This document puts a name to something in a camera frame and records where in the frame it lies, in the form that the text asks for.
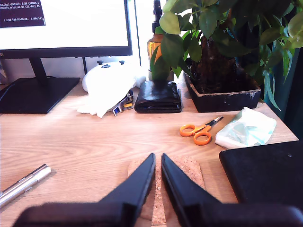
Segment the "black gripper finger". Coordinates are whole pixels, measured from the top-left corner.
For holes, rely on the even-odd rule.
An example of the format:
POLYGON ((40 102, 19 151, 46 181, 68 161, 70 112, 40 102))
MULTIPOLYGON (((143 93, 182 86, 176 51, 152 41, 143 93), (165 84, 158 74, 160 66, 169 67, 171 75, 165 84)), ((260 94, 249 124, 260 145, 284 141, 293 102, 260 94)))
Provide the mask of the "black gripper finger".
POLYGON ((220 202, 192 181, 166 154, 161 156, 165 189, 182 227, 210 227, 208 205, 220 202))
POLYGON ((133 227, 152 187, 156 157, 151 153, 118 187, 99 201, 100 227, 133 227))

